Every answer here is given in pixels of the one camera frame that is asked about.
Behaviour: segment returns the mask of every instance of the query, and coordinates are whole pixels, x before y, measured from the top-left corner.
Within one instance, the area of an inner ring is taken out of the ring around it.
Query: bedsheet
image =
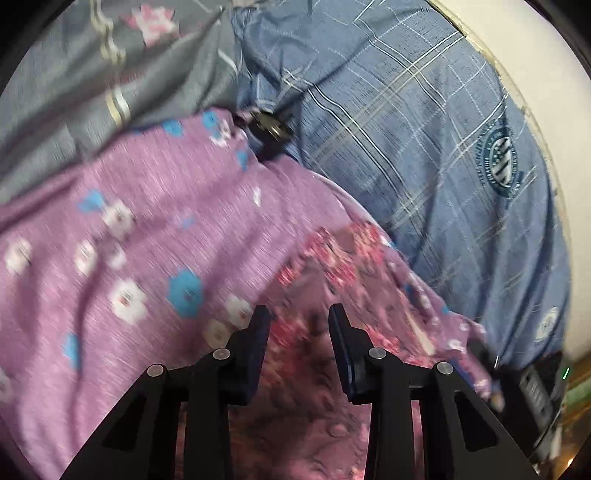
[[[350,193],[498,364],[563,343],[570,266],[538,145],[494,68],[423,0],[237,9],[239,106]]]
[[[227,0],[77,0],[0,96],[0,203],[123,129],[236,103]]]
[[[0,424],[43,480],[148,366],[224,346],[259,302],[277,319],[261,395],[233,421],[248,478],[310,478],[315,456],[335,480],[363,466],[369,409],[340,389],[330,302],[404,361],[452,361],[490,393],[466,349],[483,327],[451,312],[381,228],[353,223],[355,205],[286,155],[260,164],[246,142],[229,112],[207,111],[124,136],[0,207]],[[261,463],[277,434],[292,448]]]

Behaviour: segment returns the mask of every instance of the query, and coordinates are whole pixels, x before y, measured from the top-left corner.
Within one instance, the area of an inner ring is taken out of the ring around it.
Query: pink flower print
[[[139,10],[132,8],[131,15],[124,20],[131,28],[141,30],[147,48],[152,47],[163,35],[179,37],[178,24],[172,21],[174,10],[142,4]]]

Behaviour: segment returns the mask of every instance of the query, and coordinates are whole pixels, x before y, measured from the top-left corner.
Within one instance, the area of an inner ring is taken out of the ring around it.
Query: blue flower print
[[[201,122],[203,126],[208,130],[218,130],[218,122],[217,115],[214,112],[207,111],[201,117]]]
[[[191,227],[194,223],[195,223],[195,218],[193,218],[192,215],[185,217],[185,218],[183,218],[183,221],[181,222],[181,229],[186,230],[187,228]]]
[[[199,277],[187,268],[171,277],[166,299],[184,319],[195,318],[203,303],[203,287]]]
[[[248,165],[248,153],[244,150],[240,150],[236,152],[236,158],[242,167],[242,171],[246,171],[246,167]]]
[[[68,332],[62,346],[64,355],[70,360],[70,366],[74,370],[80,368],[80,345],[78,336],[75,333]]]
[[[168,135],[173,137],[183,136],[183,126],[178,120],[166,120],[162,122],[161,126]]]
[[[86,197],[78,204],[78,208],[84,212],[100,212],[105,207],[105,200],[102,193],[96,189],[88,192]]]

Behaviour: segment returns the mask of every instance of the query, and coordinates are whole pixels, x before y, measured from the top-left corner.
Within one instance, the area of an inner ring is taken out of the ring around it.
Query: white flower print
[[[226,119],[222,120],[222,126],[220,127],[220,134],[222,138],[230,138],[232,133],[230,132],[230,127]]]
[[[127,256],[121,245],[115,245],[115,250],[107,257],[107,265],[113,270],[120,270],[127,263]]]
[[[135,325],[148,314],[144,305],[148,296],[130,278],[115,283],[109,300],[113,313],[130,325]]]
[[[119,199],[105,208],[102,219],[117,240],[123,240],[134,227],[134,214]]]
[[[11,275],[20,275],[30,264],[33,248],[24,238],[18,238],[8,247],[4,261]]]
[[[252,190],[252,200],[256,203],[256,206],[261,206],[261,189],[259,187]]]
[[[203,338],[210,348],[221,348],[226,346],[230,338],[230,330],[222,322],[211,319],[203,331]]]
[[[466,348],[462,345],[460,340],[449,340],[449,342],[447,343],[447,346],[451,350],[459,350],[462,353],[466,353]]]
[[[221,125],[219,130],[217,130],[210,138],[210,140],[215,143],[218,147],[227,147],[228,146],[228,139],[232,137],[232,133],[230,132],[230,127],[228,126],[228,122],[226,119],[221,121]]]
[[[87,277],[96,268],[99,254],[90,240],[84,240],[76,246],[74,265],[78,271]]]
[[[0,368],[0,402],[8,403],[12,398],[12,385],[10,378]]]
[[[226,312],[228,321],[239,329],[246,328],[251,320],[251,305],[244,299],[230,295],[226,299]]]
[[[476,391],[484,390],[486,387],[488,387],[488,380],[486,378],[483,378],[474,384],[474,389]]]

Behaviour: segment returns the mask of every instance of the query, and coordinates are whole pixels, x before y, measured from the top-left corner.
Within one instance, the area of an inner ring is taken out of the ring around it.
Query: pink floral fabric
[[[344,305],[374,345],[421,367],[452,361],[481,396],[490,393],[490,378],[466,350],[483,329],[450,312],[370,223],[314,233],[261,303],[277,318],[257,395],[230,414],[237,479],[363,478],[371,409],[349,404],[341,389],[327,325],[333,303]],[[417,405],[412,412],[420,478]]]

